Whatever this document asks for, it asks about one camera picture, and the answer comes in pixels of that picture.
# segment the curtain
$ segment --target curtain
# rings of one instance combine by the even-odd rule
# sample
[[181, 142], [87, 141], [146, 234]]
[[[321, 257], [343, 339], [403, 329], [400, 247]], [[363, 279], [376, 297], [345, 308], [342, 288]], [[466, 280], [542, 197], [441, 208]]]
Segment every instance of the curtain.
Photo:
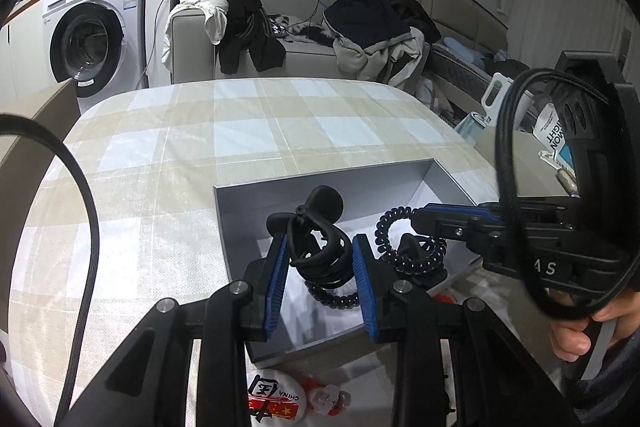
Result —
[[640, 26], [619, 0], [514, 0], [507, 32], [513, 58], [531, 68], [553, 68], [564, 50], [612, 52], [624, 29], [631, 42], [623, 73], [640, 87]]

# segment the open box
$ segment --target open box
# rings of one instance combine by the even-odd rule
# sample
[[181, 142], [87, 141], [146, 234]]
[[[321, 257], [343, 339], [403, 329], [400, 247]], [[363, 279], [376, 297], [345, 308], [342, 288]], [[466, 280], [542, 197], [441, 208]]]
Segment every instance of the open box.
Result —
[[[229, 280], [242, 279], [246, 266], [267, 255], [271, 237], [266, 220], [274, 212], [293, 212], [318, 185], [335, 188], [344, 200], [337, 226], [353, 237], [366, 233], [374, 252], [374, 231], [380, 216], [395, 206], [425, 206], [427, 203], [471, 204], [474, 202], [436, 160], [377, 165], [342, 171], [321, 172], [247, 185], [214, 187], [222, 248]], [[389, 231], [397, 247], [404, 232], [412, 232], [408, 219], [394, 223]], [[447, 241], [445, 281], [430, 290], [436, 295], [467, 273], [479, 257], [460, 241]], [[337, 291], [356, 290], [355, 279]], [[308, 355], [360, 333], [360, 308], [338, 310], [323, 306], [309, 295], [297, 270], [289, 267], [281, 318], [267, 343], [248, 343], [247, 351], [258, 367], [268, 367]]]

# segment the screw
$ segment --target screw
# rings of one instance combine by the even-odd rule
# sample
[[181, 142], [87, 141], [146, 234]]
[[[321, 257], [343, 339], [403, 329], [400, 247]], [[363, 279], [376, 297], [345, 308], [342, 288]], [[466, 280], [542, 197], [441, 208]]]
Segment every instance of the screw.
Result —
[[394, 282], [394, 290], [398, 293], [409, 293], [412, 289], [414, 289], [414, 285], [409, 281], [398, 280]]
[[466, 301], [466, 307], [469, 308], [473, 312], [481, 312], [484, 310], [486, 304], [482, 299], [477, 297], [471, 297], [468, 301]]
[[169, 297], [167, 297], [166, 299], [159, 300], [158, 304], [156, 304], [156, 309], [160, 313], [170, 312], [174, 308], [175, 308], [175, 301], [173, 299], [170, 299]]
[[229, 285], [229, 291], [233, 293], [233, 295], [240, 295], [241, 293], [246, 292], [249, 289], [249, 285], [244, 281], [233, 281]]

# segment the hand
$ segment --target hand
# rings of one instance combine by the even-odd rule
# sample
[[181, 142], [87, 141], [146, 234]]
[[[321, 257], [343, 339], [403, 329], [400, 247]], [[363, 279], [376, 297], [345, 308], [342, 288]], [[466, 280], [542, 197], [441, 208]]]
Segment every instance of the hand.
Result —
[[[551, 296], [561, 304], [573, 304], [573, 299], [566, 293], [551, 291]], [[606, 307], [591, 317], [596, 322], [618, 319], [616, 331], [609, 347], [622, 339], [631, 336], [640, 327], [640, 293], [626, 289]], [[591, 348], [591, 341], [582, 333], [589, 319], [580, 321], [552, 321], [549, 339], [557, 357], [567, 362], [575, 362]]]

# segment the white pitcher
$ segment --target white pitcher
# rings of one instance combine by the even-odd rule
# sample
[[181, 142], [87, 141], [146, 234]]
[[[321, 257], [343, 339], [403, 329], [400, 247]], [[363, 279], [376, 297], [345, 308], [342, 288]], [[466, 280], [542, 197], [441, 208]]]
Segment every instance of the white pitcher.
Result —
[[[489, 87], [486, 88], [484, 95], [482, 96], [482, 107], [484, 107], [484, 112], [486, 116], [484, 117], [484, 123], [488, 127], [495, 127], [498, 123], [498, 113], [500, 113], [500, 106], [502, 105], [502, 101], [504, 97], [507, 95], [507, 91], [513, 84], [513, 80], [504, 76], [500, 73], [495, 73], [494, 77], [491, 79], [489, 83]], [[493, 102], [491, 104], [487, 104], [487, 99], [491, 94], [494, 86], [497, 86], [499, 91], [495, 96]], [[533, 95], [529, 91], [525, 91], [520, 99], [520, 103], [518, 104], [518, 109], [516, 110], [516, 118], [513, 120], [513, 128], [517, 129], [520, 127], [524, 116], [527, 114], [527, 110], [531, 106], [531, 102], [533, 102]]]

